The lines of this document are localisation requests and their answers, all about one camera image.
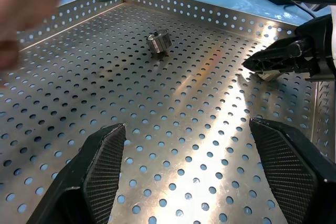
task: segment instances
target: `blurry hand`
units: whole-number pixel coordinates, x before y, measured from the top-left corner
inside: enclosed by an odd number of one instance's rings
[[[58,3],[59,0],[0,0],[0,71],[16,65],[16,31],[40,24]]]

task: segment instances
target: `hand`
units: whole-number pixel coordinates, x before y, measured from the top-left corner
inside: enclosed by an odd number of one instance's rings
[[[49,17],[59,0],[0,0],[0,70],[18,60],[16,31],[33,28]]]

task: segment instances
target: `perforated metal tray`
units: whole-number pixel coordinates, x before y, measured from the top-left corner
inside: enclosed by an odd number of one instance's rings
[[[173,46],[158,58],[145,39],[162,28]],[[195,0],[78,0],[19,34],[22,67],[0,97],[3,223],[25,223],[115,122],[127,141],[110,223],[286,223],[248,120],[293,125],[334,159],[334,85],[264,82],[242,62],[294,28]]]

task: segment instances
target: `metal cylinder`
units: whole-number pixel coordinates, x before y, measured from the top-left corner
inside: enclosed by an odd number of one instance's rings
[[[147,38],[147,44],[153,53],[165,51],[172,45],[167,29],[156,31]]]

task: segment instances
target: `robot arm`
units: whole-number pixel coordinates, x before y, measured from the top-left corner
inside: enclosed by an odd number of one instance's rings
[[[265,80],[292,71],[309,73],[310,81],[336,80],[336,0],[292,1],[303,2],[314,11],[331,5],[332,13],[297,27],[295,37],[281,39],[255,53],[244,67]]]

